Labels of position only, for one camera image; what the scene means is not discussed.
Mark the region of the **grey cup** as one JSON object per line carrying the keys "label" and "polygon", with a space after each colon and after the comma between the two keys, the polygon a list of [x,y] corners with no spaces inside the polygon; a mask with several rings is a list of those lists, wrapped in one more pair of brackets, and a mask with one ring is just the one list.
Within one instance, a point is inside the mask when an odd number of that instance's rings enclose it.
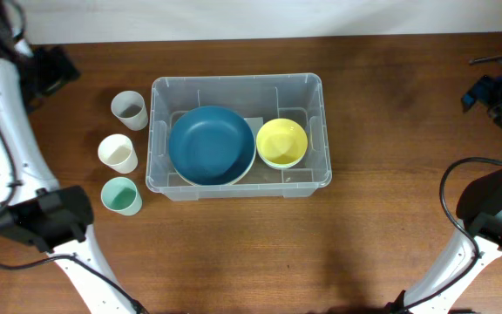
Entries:
{"label": "grey cup", "polygon": [[111,111],[130,130],[140,131],[148,124],[146,103],[138,92],[124,91],[117,94],[112,100]]}

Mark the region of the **cream cup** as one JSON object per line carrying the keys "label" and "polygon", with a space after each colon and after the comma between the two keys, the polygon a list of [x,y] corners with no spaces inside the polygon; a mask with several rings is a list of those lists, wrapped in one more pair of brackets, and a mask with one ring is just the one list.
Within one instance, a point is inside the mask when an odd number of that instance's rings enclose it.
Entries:
{"label": "cream cup", "polygon": [[129,174],[139,164],[132,141],[124,134],[112,134],[98,145],[98,158],[120,174]]}

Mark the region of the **green cup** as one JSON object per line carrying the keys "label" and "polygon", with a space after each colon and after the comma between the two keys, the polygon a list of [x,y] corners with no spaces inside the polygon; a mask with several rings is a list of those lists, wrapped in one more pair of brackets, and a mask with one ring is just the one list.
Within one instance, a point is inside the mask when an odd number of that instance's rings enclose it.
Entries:
{"label": "green cup", "polygon": [[100,199],[107,209],[125,216],[136,215],[143,205],[136,185],[126,177],[110,179],[102,187]]}

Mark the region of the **dark blue plate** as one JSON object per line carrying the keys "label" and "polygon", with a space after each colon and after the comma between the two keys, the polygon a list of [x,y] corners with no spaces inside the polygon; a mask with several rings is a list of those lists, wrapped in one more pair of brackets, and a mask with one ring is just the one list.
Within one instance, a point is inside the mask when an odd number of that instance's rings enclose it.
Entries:
{"label": "dark blue plate", "polygon": [[241,175],[253,159],[255,139],[238,113],[219,106],[193,109],[173,126],[168,153],[174,169],[203,186]]}

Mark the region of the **cream plate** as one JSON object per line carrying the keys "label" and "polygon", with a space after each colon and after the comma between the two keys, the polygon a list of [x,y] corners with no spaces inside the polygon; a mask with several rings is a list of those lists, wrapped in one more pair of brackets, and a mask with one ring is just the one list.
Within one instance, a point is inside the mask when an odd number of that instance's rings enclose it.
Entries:
{"label": "cream plate", "polygon": [[[227,182],[227,183],[223,183],[223,184],[220,184],[221,186],[230,186],[230,185],[234,185],[235,183],[237,183],[238,181],[240,181],[241,179],[243,179],[247,174],[248,172],[252,169],[253,165],[254,165],[254,161],[256,159],[256,155],[257,155],[257,150],[255,148],[254,150],[254,156],[253,156],[253,159],[250,161],[248,167],[246,168],[246,170],[241,174],[239,175],[237,178],[233,179],[232,181],[230,182]],[[203,186],[201,184],[198,184],[198,183],[195,183],[193,181],[190,181],[188,180],[185,176],[183,176],[177,169],[176,169],[176,173],[177,175],[185,182],[187,182],[188,184],[192,185],[192,186]]]}

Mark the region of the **yellow bowl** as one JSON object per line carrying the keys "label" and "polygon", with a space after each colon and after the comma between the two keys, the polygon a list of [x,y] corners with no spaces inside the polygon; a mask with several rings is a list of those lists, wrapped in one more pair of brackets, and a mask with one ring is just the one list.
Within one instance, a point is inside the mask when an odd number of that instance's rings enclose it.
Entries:
{"label": "yellow bowl", "polygon": [[268,121],[261,127],[255,142],[257,151],[264,158],[279,164],[305,156],[309,146],[305,130],[291,119]]}

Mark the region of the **light green bowl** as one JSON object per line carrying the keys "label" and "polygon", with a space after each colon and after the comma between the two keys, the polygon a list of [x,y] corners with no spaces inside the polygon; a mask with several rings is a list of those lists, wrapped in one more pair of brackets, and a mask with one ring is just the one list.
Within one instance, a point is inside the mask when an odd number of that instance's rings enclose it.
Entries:
{"label": "light green bowl", "polygon": [[263,157],[263,155],[261,155],[260,152],[257,151],[257,153],[259,154],[259,156],[261,157],[261,160],[268,166],[268,167],[271,167],[273,169],[276,169],[276,170],[283,170],[283,169],[289,169],[289,168],[292,168],[294,166],[296,166],[300,161],[302,161],[303,159],[303,156],[302,155],[301,157],[299,157],[298,159],[296,160],[293,160],[292,162],[290,163],[287,163],[287,164],[279,164],[279,163],[274,163],[272,161],[269,161],[267,160],[266,158]]}

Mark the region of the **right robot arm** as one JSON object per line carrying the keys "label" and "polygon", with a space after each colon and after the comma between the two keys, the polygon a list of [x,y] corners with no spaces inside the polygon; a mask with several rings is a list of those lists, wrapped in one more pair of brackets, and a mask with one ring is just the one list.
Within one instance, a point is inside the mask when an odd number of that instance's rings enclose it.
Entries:
{"label": "right robot arm", "polygon": [[[471,60],[472,65],[497,62],[502,56]],[[461,98],[464,111],[480,103],[502,129],[502,78],[481,77]],[[386,305],[388,313],[452,313],[453,305],[489,264],[502,257],[502,160],[469,157],[450,164],[439,184],[439,200],[446,203],[445,183],[451,172],[468,163],[495,166],[496,171],[472,181],[461,194],[457,209],[444,213],[455,228],[451,240],[424,277]]]}

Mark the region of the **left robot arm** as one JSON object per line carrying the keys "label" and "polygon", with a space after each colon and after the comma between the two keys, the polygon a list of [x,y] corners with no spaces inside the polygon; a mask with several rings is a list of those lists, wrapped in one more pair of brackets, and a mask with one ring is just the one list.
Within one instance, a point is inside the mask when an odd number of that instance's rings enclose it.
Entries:
{"label": "left robot arm", "polygon": [[28,119],[32,100],[80,74],[61,47],[31,49],[25,29],[21,5],[0,0],[0,236],[45,255],[12,269],[55,263],[90,312],[144,313],[99,249],[88,195],[80,186],[61,187],[39,151]]}

